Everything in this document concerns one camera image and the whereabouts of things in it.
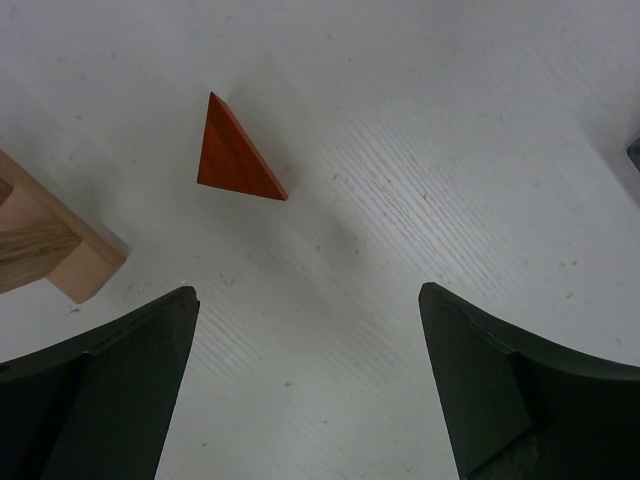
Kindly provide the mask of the orange triangular wood block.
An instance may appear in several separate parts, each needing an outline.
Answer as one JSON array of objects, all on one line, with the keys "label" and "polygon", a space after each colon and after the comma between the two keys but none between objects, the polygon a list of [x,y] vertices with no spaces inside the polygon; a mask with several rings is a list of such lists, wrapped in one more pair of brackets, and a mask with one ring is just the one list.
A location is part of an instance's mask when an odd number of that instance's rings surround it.
[{"label": "orange triangular wood block", "polygon": [[197,183],[271,200],[288,199],[229,106],[213,92],[208,99]]}]

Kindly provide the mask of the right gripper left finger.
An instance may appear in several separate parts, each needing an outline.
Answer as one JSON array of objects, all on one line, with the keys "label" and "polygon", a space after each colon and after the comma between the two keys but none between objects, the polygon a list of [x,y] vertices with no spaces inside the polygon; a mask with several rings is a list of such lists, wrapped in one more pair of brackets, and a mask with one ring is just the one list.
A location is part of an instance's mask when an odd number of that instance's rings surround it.
[{"label": "right gripper left finger", "polygon": [[154,478],[198,312],[180,287],[2,363],[2,478]]}]

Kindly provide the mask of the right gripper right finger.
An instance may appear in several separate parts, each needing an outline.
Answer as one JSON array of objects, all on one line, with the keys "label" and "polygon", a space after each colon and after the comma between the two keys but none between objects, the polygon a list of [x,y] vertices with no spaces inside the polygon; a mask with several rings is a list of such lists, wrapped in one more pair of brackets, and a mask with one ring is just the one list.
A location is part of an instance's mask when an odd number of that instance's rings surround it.
[{"label": "right gripper right finger", "polygon": [[419,308],[460,478],[638,478],[638,367],[556,344],[436,283]]}]

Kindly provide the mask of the long light wood block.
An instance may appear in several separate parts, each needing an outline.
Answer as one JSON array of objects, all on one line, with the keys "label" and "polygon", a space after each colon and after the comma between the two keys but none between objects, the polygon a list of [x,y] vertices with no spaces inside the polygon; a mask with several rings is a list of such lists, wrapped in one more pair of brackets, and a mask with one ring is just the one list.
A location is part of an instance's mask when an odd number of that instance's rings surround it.
[{"label": "long light wood block", "polygon": [[6,153],[1,154],[1,179],[13,187],[1,205],[1,231],[45,222],[64,224],[80,245],[44,278],[77,304],[92,298],[124,264],[125,255]]}]

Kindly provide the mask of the tan wood block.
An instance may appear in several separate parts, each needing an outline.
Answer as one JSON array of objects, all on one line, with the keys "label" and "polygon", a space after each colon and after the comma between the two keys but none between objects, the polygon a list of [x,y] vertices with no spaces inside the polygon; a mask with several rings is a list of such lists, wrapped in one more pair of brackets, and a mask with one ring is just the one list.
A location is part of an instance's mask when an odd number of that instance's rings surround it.
[{"label": "tan wood block", "polygon": [[1,231],[1,293],[46,277],[80,239],[64,224],[37,223]]}]

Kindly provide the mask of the smoky transparent plastic bin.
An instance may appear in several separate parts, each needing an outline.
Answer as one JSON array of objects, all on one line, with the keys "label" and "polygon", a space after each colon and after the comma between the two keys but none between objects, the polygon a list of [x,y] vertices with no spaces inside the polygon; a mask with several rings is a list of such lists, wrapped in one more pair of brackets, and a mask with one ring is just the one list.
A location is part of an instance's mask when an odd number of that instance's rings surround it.
[{"label": "smoky transparent plastic bin", "polygon": [[640,171],[640,137],[637,137],[627,146],[626,154],[635,169]]}]

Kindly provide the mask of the short light wood block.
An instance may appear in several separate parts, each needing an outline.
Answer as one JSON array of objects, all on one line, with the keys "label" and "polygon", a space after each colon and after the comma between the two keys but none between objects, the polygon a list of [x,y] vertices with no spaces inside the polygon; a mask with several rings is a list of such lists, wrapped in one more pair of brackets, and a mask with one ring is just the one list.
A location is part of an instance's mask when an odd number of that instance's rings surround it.
[{"label": "short light wood block", "polygon": [[0,205],[8,199],[13,191],[13,187],[5,180],[0,179]]}]

